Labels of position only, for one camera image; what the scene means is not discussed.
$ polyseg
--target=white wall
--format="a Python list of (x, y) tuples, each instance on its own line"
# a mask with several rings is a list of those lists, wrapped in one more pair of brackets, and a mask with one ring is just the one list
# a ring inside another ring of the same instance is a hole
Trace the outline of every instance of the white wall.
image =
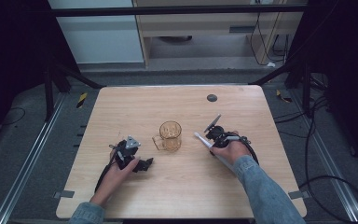
[[(48, 0), (51, 8), (132, 7), (131, 0)], [(57, 18), (77, 63), (142, 63), (134, 16)]]

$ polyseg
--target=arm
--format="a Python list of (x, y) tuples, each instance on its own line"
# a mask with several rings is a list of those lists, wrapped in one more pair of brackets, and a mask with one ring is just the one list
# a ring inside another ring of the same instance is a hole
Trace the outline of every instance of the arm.
[(211, 151), (234, 165), (257, 223), (305, 223), (282, 188), (253, 160), (249, 150), (239, 141)]
[(99, 224), (103, 223), (104, 207), (110, 200), (111, 195), (121, 185), (122, 182), (132, 173), (138, 164), (139, 159), (131, 161), (126, 168), (120, 170), (115, 163), (106, 173), (98, 190), (91, 197), (88, 203), (81, 203), (69, 223), (76, 224)]

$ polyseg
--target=glass cup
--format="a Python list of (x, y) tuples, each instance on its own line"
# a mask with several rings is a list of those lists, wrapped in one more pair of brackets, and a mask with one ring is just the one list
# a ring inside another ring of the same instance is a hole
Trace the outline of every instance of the glass cup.
[(182, 144), (182, 127), (175, 121), (166, 121), (159, 127), (159, 135), (152, 137), (158, 150), (176, 151)]

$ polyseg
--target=sleeve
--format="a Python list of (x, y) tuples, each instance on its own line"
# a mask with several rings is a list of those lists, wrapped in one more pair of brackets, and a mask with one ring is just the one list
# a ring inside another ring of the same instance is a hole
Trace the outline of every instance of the sleeve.
[(81, 203), (69, 223), (71, 224), (102, 224), (104, 218), (104, 210), (94, 203)]
[(283, 189), (251, 156), (239, 157), (234, 162), (234, 170), (248, 195), (258, 224), (305, 223)]

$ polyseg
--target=table top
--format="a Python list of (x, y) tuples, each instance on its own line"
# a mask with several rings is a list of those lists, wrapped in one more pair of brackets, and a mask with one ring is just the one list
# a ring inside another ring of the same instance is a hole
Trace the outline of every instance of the table top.
[[(207, 100), (209, 94), (217, 101)], [(248, 218), (253, 217), (237, 177), (194, 135), (204, 135), (216, 118), (226, 131), (238, 131), (252, 142), (260, 166), (288, 193), (298, 191), (293, 171), (258, 86), (154, 86), (101, 89), (61, 198), (58, 217), (70, 217), (88, 202), (114, 145), (131, 135), (141, 143), (136, 156), (154, 158), (147, 172), (133, 173), (106, 207), (111, 218)], [(182, 146), (157, 150), (152, 137), (160, 125), (182, 126)], [(302, 199), (293, 200), (302, 216)]]

